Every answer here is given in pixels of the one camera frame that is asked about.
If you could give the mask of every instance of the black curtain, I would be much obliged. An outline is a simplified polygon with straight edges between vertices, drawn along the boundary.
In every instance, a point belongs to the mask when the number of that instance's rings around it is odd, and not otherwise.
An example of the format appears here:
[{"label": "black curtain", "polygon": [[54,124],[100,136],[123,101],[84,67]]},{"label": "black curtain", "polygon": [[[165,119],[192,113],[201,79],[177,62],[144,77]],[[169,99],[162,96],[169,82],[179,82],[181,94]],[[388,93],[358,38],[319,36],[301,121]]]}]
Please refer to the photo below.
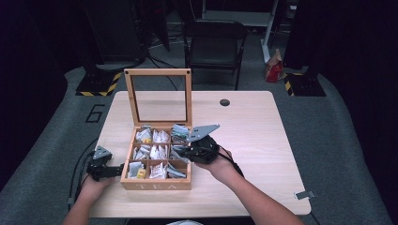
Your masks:
[{"label": "black curtain", "polygon": [[0,188],[30,151],[62,101],[65,73],[82,64],[68,26],[80,31],[96,62],[96,42],[79,2],[6,0],[0,4],[0,74],[3,84]]},{"label": "black curtain", "polygon": [[350,111],[365,161],[398,224],[396,1],[301,0],[284,65],[321,73]]}]

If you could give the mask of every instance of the hand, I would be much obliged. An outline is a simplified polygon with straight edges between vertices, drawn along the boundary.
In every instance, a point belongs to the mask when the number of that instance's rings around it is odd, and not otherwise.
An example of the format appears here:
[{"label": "hand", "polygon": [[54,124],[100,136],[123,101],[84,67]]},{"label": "hand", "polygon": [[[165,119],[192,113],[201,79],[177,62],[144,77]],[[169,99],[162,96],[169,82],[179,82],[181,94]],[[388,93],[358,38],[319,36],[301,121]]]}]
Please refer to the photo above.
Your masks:
[{"label": "hand", "polygon": [[114,182],[115,178],[107,178],[101,181],[96,181],[89,174],[86,175],[86,178],[83,182],[82,190],[80,192],[79,200],[85,201],[90,205],[94,204],[94,202],[100,197],[102,191],[111,185]]},{"label": "hand", "polygon": [[[232,159],[232,153],[228,150],[225,150],[220,147],[219,153]],[[224,184],[228,178],[232,177],[233,174],[239,174],[237,173],[237,171],[235,170],[234,166],[230,161],[220,156],[214,159],[214,161],[212,161],[210,164],[202,164],[195,162],[195,165],[210,171],[211,174],[214,176],[214,178],[216,178],[217,180],[219,180]]]}]

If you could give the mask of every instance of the snack packet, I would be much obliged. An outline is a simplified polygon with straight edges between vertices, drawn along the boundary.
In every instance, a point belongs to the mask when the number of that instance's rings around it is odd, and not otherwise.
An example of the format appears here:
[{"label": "snack packet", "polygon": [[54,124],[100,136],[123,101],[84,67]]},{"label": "snack packet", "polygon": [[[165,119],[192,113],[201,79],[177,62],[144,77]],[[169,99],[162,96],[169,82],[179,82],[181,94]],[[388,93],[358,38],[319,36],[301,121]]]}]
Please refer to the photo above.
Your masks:
[{"label": "snack packet", "polygon": [[168,143],[170,141],[170,135],[164,130],[161,130],[160,132],[154,130],[152,140],[154,143]]},{"label": "snack packet", "polygon": [[281,78],[282,69],[281,52],[276,49],[275,54],[267,62],[266,82],[276,83]]},{"label": "snack packet", "polygon": [[129,167],[129,178],[137,178],[137,173],[140,168],[144,167],[144,164],[142,162],[131,162]]},{"label": "snack packet", "polygon": [[167,159],[167,152],[168,152],[167,145],[165,145],[164,147],[159,145],[158,150],[159,150],[159,158],[160,159]]},{"label": "snack packet", "polygon": [[135,139],[138,143],[152,143],[152,132],[150,131],[150,128],[137,132]]},{"label": "snack packet", "polygon": [[189,135],[190,130],[187,127],[178,124],[173,125],[171,133],[173,143],[186,143]]},{"label": "snack packet", "polygon": [[149,157],[150,159],[160,159],[159,150],[156,145],[153,145],[152,148],[150,149]]},{"label": "snack packet", "polygon": [[172,164],[170,164],[170,162],[167,167],[167,175],[170,178],[187,178],[187,175],[185,173],[176,169]]},{"label": "snack packet", "polygon": [[156,166],[150,166],[150,179],[165,179],[166,178],[166,167],[163,167],[163,162]]},{"label": "snack packet", "polygon": [[146,174],[146,169],[144,169],[143,167],[138,169],[137,179],[144,179],[145,178],[145,174]]}]

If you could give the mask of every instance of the gray carpet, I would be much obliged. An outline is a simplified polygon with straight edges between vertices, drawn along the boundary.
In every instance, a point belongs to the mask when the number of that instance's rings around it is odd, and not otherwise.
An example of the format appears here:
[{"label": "gray carpet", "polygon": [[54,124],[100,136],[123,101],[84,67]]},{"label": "gray carpet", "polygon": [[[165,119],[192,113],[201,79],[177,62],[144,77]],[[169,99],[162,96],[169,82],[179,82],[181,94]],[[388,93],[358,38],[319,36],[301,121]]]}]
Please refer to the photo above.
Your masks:
[{"label": "gray carpet", "polygon": [[[274,46],[283,51],[283,37]],[[182,68],[183,49],[173,40],[171,51],[150,49],[153,56]],[[121,65],[108,65],[117,68]],[[146,60],[139,68],[154,68]],[[250,35],[246,45],[239,90],[268,90],[275,97],[283,125],[307,190],[321,224],[391,224],[374,181],[364,163],[350,115],[334,86],[319,76],[326,97],[290,97],[283,81],[267,83],[260,36]],[[76,97],[75,88],[84,76],[82,68],[66,74],[69,89],[53,119],[0,193],[1,224],[60,224],[67,213],[69,180],[74,164],[88,144],[99,135],[113,96]],[[233,87],[195,85],[194,90]],[[120,79],[115,91],[126,90]],[[95,104],[103,114],[98,123],[85,119]],[[308,215],[306,224],[316,224]],[[124,218],[93,218],[92,224],[125,224]]]}]

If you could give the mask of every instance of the wooden table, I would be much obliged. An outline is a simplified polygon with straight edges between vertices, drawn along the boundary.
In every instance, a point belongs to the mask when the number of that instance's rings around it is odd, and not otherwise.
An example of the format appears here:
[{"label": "wooden table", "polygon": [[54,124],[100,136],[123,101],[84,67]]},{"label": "wooden table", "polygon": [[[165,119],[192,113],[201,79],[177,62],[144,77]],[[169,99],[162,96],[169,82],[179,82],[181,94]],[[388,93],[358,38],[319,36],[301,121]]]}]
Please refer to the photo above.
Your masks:
[{"label": "wooden table", "polygon": [[[231,104],[224,107],[220,100]],[[219,124],[210,136],[233,153],[247,180],[296,215],[311,212],[296,161],[273,95],[268,91],[194,91],[194,126]],[[109,166],[124,163],[133,131],[128,93],[115,99],[98,145],[113,153]],[[210,172],[192,165],[191,190],[125,190],[116,178],[91,209],[92,218],[212,218],[248,216],[236,195]]]}]

